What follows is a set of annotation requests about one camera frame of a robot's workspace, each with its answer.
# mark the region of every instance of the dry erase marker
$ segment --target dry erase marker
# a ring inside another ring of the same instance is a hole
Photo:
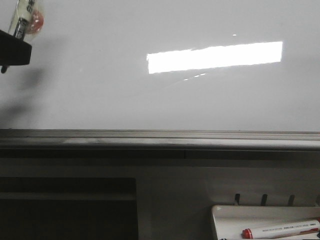
[[[316,233],[320,230],[320,218],[283,223],[264,227],[247,228],[242,231],[244,239],[271,239]]]
[[[9,33],[17,39],[25,38],[27,29],[33,19],[33,11],[36,0],[18,0],[9,28]],[[8,66],[3,66],[1,73],[5,73]]]

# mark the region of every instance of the white glossy surface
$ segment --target white glossy surface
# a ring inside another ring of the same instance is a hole
[[[0,128],[320,131],[319,13],[318,0],[46,0],[31,65],[0,76]],[[268,42],[281,62],[148,71],[147,54]]]
[[[319,207],[283,206],[226,206],[212,208],[217,239],[243,239],[242,231],[247,228],[274,226],[282,223],[295,223],[317,218]],[[319,239],[317,233],[287,236],[274,239]]]

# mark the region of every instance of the metal frame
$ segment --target metal frame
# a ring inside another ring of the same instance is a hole
[[[251,206],[320,199],[319,132],[0,130],[0,155],[0,177],[136,179],[140,240],[212,239],[211,207],[239,194]]]
[[[0,130],[0,149],[167,148],[320,150],[319,132]]]

